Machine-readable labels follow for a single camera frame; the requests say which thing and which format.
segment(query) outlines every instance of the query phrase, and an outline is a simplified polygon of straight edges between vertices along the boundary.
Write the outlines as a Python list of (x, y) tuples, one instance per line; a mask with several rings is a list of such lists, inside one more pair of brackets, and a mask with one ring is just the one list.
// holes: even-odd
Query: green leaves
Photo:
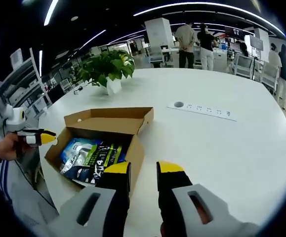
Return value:
[(81, 68), (75, 69), (76, 80), (89, 80), (92, 85), (107, 86), (107, 78), (111, 80), (132, 77), (135, 70), (134, 58), (124, 50), (103, 52), (92, 56), (84, 62)]
[(117, 68), (118, 71), (120, 71), (124, 65), (124, 62), (122, 59), (114, 59), (111, 62)]
[(122, 72), (124, 76), (127, 78), (128, 75), (130, 75), (131, 77), (133, 76), (134, 70), (131, 68), (130, 65), (127, 65), (127, 66), (122, 67)]
[(104, 87), (107, 87), (107, 79), (104, 75), (100, 75), (99, 78), (98, 78), (98, 82), (104, 86)]
[(115, 75), (112, 74), (112, 73), (109, 73), (109, 78), (110, 78), (111, 80), (114, 80), (114, 79), (115, 79)]

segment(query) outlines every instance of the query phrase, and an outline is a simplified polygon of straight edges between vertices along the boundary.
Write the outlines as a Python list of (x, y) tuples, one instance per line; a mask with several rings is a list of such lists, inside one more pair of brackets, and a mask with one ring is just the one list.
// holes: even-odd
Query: white table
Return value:
[[(156, 161), (182, 166), (190, 180), (226, 201), (241, 221), (262, 224), (286, 193), (286, 118), (267, 89), (241, 77), (196, 69), (136, 70), (122, 80), (114, 96), (96, 96), (98, 88), (72, 91), (40, 117), (40, 128), (59, 133), (64, 116), (90, 108), (155, 108), (154, 122), (139, 138), (145, 159), (131, 198), (124, 236), (160, 236)], [(229, 110), (238, 121), (169, 109), (185, 101)], [(43, 158), (49, 193), (59, 210), (76, 191)]]

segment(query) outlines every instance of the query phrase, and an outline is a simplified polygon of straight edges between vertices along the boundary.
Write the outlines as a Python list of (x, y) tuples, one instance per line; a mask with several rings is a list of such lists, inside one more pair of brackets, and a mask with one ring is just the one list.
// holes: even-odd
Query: open cardboard box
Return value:
[[(144, 149), (137, 134), (154, 118), (154, 109), (147, 108), (111, 108), (90, 109), (65, 116), (66, 127), (57, 137), (57, 145), (52, 145), (45, 155), (48, 163), (60, 172), (61, 152), (76, 137), (99, 139), (106, 142), (119, 142), (126, 152), (125, 160), (131, 162), (131, 194), (144, 159)], [(83, 187), (75, 182), (74, 188)]]

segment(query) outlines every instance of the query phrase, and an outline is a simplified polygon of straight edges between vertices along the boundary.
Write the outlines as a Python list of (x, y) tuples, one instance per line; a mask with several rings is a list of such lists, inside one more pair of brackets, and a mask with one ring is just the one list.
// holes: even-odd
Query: outlet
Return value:
[(193, 112), (193, 113), (197, 113), (201, 115), (210, 115), (210, 116), (218, 117), (221, 119), (237, 121), (237, 118), (234, 115), (234, 113), (231, 113), (230, 111), (213, 109), (211, 107), (206, 107), (202, 105), (195, 105), (195, 104), (189, 104), (189, 103), (184, 103), (184, 102), (175, 102), (175, 103), (169, 104), (167, 107), (176, 109), (176, 110), (183, 110), (183, 111)]

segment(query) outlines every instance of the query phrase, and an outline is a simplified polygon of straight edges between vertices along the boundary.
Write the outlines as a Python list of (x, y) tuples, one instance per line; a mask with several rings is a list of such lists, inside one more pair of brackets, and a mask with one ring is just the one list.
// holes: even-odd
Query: plastic bag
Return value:
[(70, 179), (95, 184), (105, 168), (125, 161), (122, 146), (82, 138), (73, 139), (61, 154), (65, 162), (61, 174)]

